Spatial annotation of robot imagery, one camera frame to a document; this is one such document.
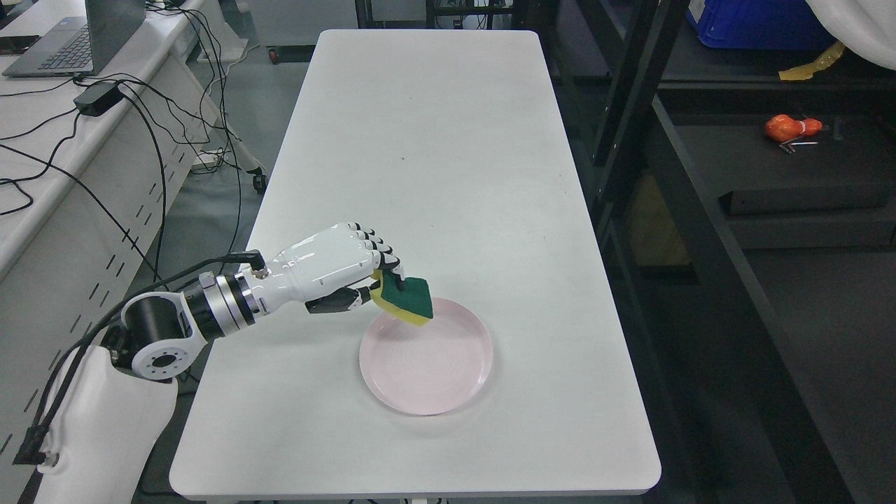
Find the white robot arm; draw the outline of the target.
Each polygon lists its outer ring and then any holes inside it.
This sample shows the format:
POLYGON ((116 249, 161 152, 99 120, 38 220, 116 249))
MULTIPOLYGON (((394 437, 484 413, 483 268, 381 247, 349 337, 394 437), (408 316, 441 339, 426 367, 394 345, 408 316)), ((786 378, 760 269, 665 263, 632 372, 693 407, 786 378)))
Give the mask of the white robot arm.
POLYGON ((254 322, 257 250, 205 260, 119 301, 55 364, 13 457, 31 476, 20 503, 129 503, 176 409, 177 377, 211 339, 254 322))

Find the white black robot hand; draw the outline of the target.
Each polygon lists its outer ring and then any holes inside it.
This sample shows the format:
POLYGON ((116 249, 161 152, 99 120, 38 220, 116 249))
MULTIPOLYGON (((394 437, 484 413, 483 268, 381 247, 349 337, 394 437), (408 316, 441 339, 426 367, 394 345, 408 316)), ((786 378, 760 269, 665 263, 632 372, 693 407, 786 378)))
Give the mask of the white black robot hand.
POLYGON ((357 223, 338 223, 266 261, 267 275, 249 270, 244 280, 266 314, 288 301, 323 299, 340 288, 359 283, 377 270, 405 279, 396 252, 374 230, 357 223))

